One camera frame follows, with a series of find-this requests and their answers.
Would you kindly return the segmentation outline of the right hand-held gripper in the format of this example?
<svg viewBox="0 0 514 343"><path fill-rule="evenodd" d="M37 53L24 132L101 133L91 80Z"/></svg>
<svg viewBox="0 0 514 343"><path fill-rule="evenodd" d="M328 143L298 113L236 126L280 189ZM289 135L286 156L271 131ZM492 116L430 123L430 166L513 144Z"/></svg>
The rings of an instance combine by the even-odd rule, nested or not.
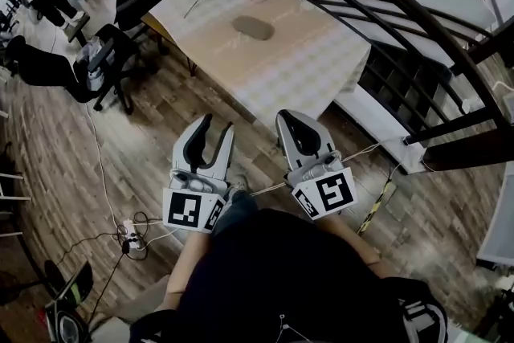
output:
<svg viewBox="0 0 514 343"><path fill-rule="evenodd" d="M275 125L292 170L285 176L286 182L311 220L357 203L352 171L344 167L341 153L333 151L334 142L325 126L302 112L287 109L277 113Z"/></svg>

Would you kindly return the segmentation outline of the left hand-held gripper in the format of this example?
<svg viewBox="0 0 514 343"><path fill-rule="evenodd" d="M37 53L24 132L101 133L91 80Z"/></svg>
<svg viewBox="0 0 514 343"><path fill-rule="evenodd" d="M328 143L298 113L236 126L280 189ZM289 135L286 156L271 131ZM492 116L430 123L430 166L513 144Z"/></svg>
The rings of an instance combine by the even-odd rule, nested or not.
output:
<svg viewBox="0 0 514 343"><path fill-rule="evenodd" d="M224 128L206 164L202 155L212 117L210 113L200 116L173 145L173 169L169 185L163 189L162 223L166 227L211 233L226 209L224 180L231 162L235 127L229 122ZM191 173L196 170L201 175Z"/></svg>

